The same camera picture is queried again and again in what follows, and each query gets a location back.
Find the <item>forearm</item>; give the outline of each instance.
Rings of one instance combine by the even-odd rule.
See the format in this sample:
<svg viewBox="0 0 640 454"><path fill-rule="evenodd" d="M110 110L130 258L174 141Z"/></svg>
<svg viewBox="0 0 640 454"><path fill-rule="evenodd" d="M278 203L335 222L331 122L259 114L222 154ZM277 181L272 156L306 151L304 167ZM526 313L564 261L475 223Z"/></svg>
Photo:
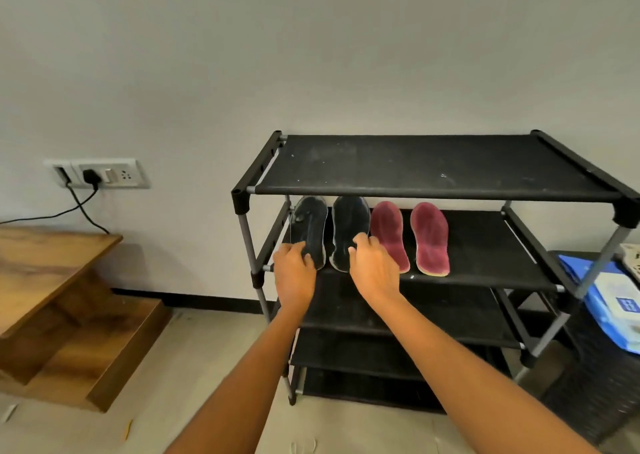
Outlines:
<svg viewBox="0 0 640 454"><path fill-rule="evenodd" d="M403 296L372 304L478 454L596 453L539 401L436 327Z"/></svg>
<svg viewBox="0 0 640 454"><path fill-rule="evenodd" d="M279 311L166 454L255 451L303 314Z"/></svg>

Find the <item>wall switch plate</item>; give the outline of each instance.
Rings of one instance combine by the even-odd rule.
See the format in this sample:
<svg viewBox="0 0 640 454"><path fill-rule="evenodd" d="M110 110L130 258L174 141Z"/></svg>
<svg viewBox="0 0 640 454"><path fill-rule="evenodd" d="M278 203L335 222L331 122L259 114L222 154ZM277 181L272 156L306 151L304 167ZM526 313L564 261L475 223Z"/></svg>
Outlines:
<svg viewBox="0 0 640 454"><path fill-rule="evenodd" d="M79 185L74 187L89 187L84 182L83 171L92 169L102 178L100 187L148 187L143 174L134 158L75 158L71 166L79 177Z"/></svg>
<svg viewBox="0 0 640 454"><path fill-rule="evenodd" d="M67 182L64 178L64 174L60 169L64 169L64 172L69 176L71 180L71 187L79 187L84 182L77 176L76 170L71 165L71 161L68 159L62 158L46 158L42 161L42 164L49 171L49 175L51 178L58 184L60 187L67 187Z"/></svg>

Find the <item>tiled floor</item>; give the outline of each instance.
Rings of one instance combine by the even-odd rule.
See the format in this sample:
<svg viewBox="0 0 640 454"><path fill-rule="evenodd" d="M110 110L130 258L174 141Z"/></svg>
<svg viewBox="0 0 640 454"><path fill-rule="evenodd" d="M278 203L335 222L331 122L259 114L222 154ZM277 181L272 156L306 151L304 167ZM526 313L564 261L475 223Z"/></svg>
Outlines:
<svg viewBox="0 0 640 454"><path fill-rule="evenodd" d="M0 425L0 454L160 454L264 325L250 314L176 311L106 414L0 394L0 415L19 403ZM633 453L639 439L625 434L607 452ZM445 416L304 396L290 407L279 387L258 452L289 454L295 442L309 453L314 440L318 454L472 452Z"/></svg>

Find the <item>white wall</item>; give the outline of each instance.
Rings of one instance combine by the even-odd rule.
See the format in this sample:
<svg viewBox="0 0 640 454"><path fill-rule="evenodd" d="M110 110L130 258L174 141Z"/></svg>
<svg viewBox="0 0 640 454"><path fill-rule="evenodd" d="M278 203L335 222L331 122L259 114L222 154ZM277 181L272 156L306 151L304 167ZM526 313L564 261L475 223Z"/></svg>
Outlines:
<svg viewBox="0 0 640 454"><path fill-rule="evenodd" d="M253 298L229 191L273 130L542 128L640 189L639 47L640 0L0 0L0 214L71 204L45 157L137 157L151 189L89 207L125 236L108 279ZM280 202L252 200L258 246ZM516 210L548 247L614 227Z"/></svg>

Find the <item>shoe rack shelf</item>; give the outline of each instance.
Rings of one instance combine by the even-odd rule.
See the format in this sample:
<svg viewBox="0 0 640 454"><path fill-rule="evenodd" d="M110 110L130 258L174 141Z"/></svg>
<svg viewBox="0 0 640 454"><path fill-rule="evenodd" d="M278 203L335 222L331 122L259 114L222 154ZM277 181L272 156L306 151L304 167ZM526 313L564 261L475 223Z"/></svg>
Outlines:
<svg viewBox="0 0 640 454"><path fill-rule="evenodd" d="M283 194L285 202L255 253L246 219L252 194ZM274 132L232 191L262 312L272 311L262 286L291 212L291 195L423 199L500 199L500 211L443 210L449 224L446 277L415 266L410 210L402 210L404 247L412 269L401 275L404 296L471 351L509 375L500 348L520 350L524 369L577 310L617 246L640 221L640 194L539 130L522 135L282 135ZM618 228L591 271L574 284L515 211L513 200L608 202ZM333 251L331 212L324 232ZM289 241L285 232L284 241ZM556 319L532 337L512 291L554 295ZM296 394L442 411L429 386L350 276L330 264L317 274L316 294L292 346L283 382Z"/></svg>

